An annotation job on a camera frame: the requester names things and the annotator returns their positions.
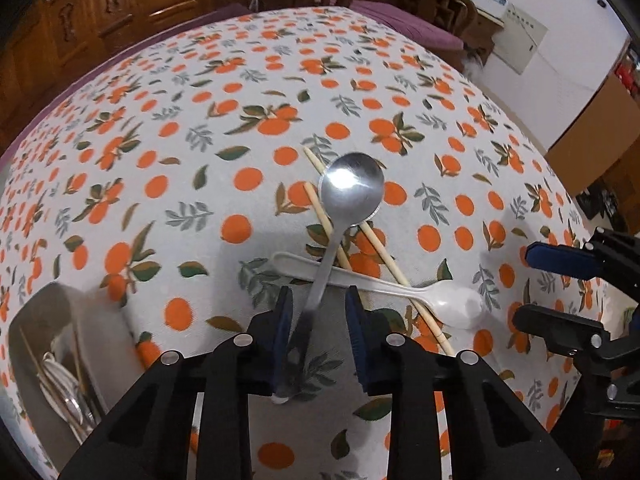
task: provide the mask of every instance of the table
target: table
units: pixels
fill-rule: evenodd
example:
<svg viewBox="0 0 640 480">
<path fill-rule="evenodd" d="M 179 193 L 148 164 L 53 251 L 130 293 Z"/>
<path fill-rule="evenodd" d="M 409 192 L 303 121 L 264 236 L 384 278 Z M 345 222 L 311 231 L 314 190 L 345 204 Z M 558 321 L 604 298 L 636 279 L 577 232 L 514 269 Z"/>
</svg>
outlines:
<svg viewBox="0 0 640 480">
<path fill-rule="evenodd" d="M 30 131 L 0 202 L 0 376 L 17 413 L 8 324 L 50 280 L 120 302 L 146 363 L 168 349 L 210 351 L 268 309 L 289 283 L 269 270 L 270 254 L 319 258 L 326 245 L 303 190 L 318 178 L 303 146 L 324 162 L 354 150 L 379 160 L 379 237 L 412 283 L 453 277 L 478 289 L 491 315 L 470 332 L 444 327 L 450 342 L 484 356 L 550 429 L 578 373 L 511 317 L 528 301 L 602 315 L 604 284 L 523 261 L 534 240 L 588 237 L 575 205 L 478 88 L 339 7 L 177 34 L 105 69 Z M 391 279 L 362 234 L 347 240 L 354 269 Z M 308 286 L 291 286 L 300 306 Z M 370 299 L 437 351 L 406 300 Z M 257 479 L 385 477 L 390 403 L 362 393 L 343 313 L 342 293 L 328 290 L 299 398 L 251 399 Z M 28 419 L 17 420 L 32 462 L 55 475 Z"/>
</svg>

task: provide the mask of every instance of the electrical box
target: electrical box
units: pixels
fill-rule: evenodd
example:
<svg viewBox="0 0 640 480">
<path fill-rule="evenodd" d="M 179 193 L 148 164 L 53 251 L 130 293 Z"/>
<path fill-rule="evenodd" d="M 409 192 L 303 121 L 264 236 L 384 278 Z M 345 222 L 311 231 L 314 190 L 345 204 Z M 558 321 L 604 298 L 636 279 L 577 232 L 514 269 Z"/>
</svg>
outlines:
<svg viewBox="0 0 640 480">
<path fill-rule="evenodd" d="M 494 54 L 522 74 L 545 37 L 547 28 L 530 14 L 509 3 L 504 28 L 494 34 Z"/>
</svg>

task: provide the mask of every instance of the screw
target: screw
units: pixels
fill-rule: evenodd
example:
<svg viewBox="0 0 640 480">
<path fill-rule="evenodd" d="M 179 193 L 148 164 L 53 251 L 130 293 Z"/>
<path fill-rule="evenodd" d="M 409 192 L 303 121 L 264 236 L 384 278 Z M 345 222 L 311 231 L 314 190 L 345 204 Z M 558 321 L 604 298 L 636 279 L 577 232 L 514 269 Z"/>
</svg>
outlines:
<svg viewBox="0 0 640 480">
<path fill-rule="evenodd" d="M 238 334 L 234 338 L 234 345 L 236 346 L 249 346 L 253 342 L 254 342 L 254 338 L 251 337 L 249 334 Z"/>
<path fill-rule="evenodd" d="M 160 362 L 167 366 L 177 363 L 178 359 L 180 359 L 180 354 L 175 350 L 168 350 L 160 356 Z"/>
<path fill-rule="evenodd" d="M 404 344 L 404 336 L 402 334 L 389 334 L 386 336 L 386 342 L 391 346 L 402 346 Z"/>
<path fill-rule="evenodd" d="M 613 400 L 616 398 L 617 394 L 618 394 L 618 387 L 615 384 L 612 383 L 609 386 L 607 386 L 607 399 Z"/>
<path fill-rule="evenodd" d="M 591 346 L 594 348 L 600 348 L 602 346 L 602 338 L 600 334 L 593 334 L 591 336 Z"/>
<path fill-rule="evenodd" d="M 460 354 L 460 360 L 467 365 L 474 365 L 479 361 L 478 354 L 471 350 L 465 350 Z"/>
</svg>

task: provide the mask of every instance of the white wall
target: white wall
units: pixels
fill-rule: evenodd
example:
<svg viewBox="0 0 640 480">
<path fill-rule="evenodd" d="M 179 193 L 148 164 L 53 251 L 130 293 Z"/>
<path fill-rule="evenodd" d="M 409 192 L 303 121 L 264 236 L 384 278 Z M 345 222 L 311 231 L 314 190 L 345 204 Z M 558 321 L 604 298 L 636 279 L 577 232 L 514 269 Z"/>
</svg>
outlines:
<svg viewBox="0 0 640 480">
<path fill-rule="evenodd" d="M 522 75 L 492 55 L 482 82 L 548 149 L 602 83 L 624 46 L 626 30 L 597 0 L 510 1 L 548 33 Z"/>
</svg>

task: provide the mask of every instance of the purple cushion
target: purple cushion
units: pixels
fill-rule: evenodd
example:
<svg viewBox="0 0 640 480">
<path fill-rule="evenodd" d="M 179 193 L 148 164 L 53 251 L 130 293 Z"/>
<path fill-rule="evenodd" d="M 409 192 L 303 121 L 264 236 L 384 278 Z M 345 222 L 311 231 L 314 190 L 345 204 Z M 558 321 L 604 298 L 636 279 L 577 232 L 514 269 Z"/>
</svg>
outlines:
<svg viewBox="0 0 640 480">
<path fill-rule="evenodd" d="M 350 9 L 392 28 L 424 48 L 462 50 L 464 47 L 464 42 L 450 32 L 391 4 L 353 0 Z"/>
</svg>

